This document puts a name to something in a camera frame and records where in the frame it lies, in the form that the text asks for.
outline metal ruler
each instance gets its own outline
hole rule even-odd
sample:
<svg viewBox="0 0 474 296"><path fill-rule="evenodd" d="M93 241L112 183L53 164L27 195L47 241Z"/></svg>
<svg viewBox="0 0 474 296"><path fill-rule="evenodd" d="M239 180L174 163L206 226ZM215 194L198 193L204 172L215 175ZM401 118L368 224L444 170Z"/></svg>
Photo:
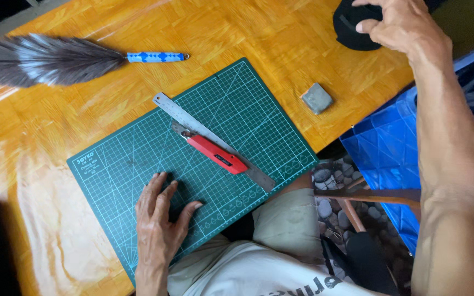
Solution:
<svg viewBox="0 0 474 296"><path fill-rule="evenodd" d="M272 178L270 178L267 174L261 171L249 160L244 158L241 154L239 154L239 152L237 152L237 150L232 148L232 146L226 144L225 141L215 135L212 131L210 131L207 127L201 124L188 112L182 109L170 98L168 98L168 96L163 93L157 93L153 98L153 103L161 107L164 111L166 111L166 113L171 115L171 117L173 117L176 121L178 121L188 130L195 132L203 137L206 137L208 140L219 145L220 148L237 156L248 167L248 170L244 173L266 192L272 191L273 187L275 187L275 181Z"/></svg>

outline person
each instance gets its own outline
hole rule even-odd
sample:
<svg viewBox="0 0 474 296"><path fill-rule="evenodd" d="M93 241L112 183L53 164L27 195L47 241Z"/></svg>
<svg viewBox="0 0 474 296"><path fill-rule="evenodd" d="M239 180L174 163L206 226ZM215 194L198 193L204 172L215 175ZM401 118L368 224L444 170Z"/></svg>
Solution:
<svg viewBox="0 0 474 296"><path fill-rule="evenodd" d="M383 21L356 30L405 53L418 87L421 222L411 288L414 295L474 295L474 117L452 67L452 43L423 0L355 0L380 5ZM375 295L323 268L308 175L253 212L252 241L217 235L168 267L198 201L168 221L177 182L155 174L136 205L137 295Z"/></svg>

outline fingernail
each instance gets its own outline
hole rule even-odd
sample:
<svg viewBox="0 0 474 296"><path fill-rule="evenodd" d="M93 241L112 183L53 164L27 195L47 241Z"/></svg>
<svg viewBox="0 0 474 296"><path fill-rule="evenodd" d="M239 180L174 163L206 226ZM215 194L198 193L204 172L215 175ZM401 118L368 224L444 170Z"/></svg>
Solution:
<svg viewBox="0 0 474 296"><path fill-rule="evenodd" d="M357 25L356 25L356 31L358 33L363 33L363 25L361 24L361 22L359 22Z"/></svg>

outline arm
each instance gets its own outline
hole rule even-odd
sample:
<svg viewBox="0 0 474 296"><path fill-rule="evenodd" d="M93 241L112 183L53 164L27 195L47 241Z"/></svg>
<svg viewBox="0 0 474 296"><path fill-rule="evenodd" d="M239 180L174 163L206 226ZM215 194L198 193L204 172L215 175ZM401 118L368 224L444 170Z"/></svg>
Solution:
<svg viewBox="0 0 474 296"><path fill-rule="evenodd" d="M422 0L357 0L383 21L357 30L409 58L418 87L422 217L412 291L474 294L474 117L452 66L452 44Z"/></svg>
<svg viewBox="0 0 474 296"><path fill-rule="evenodd" d="M188 234L193 212L202 205L198 201L190 202L176 223L170 223L170 199L178 182L171 182L160 193L167 176L166 172L154 174L135 205L139 254L135 281L139 296L168 295L168 266Z"/></svg>

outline red utility knife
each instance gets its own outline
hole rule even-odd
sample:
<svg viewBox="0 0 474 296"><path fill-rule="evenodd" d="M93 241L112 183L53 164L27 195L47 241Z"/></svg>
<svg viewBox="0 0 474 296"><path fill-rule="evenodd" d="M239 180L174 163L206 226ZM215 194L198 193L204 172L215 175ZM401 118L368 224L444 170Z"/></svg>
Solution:
<svg viewBox="0 0 474 296"><path fill-rule="evenodd" d="M207 138L197 135L177 121L171 123L171 128L178 134L185 138L190 145L199 150L202 154L206 155L209 159L216 162L218 165L223 167L228 172L237 175L248 169L248 167L239 159L237 156L230 154L219 146L212 143Z"/></svg>

